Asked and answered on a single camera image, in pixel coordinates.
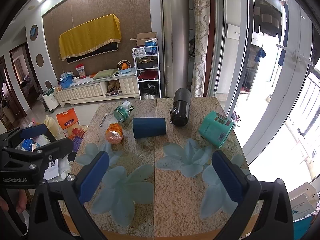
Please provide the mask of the person's left hand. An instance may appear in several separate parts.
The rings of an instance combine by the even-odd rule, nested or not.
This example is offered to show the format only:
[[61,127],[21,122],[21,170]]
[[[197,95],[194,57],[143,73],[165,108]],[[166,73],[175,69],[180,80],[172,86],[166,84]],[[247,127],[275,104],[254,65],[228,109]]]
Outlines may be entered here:
[[[2,195],[0,196],[1,209],[3,211],[8,211],[9,207],[7,202],[3,199]],[[22,213],[27,206],[28,198],[24,189],[18,191],[18,200],[16,202],[16,212],[18,214]]]

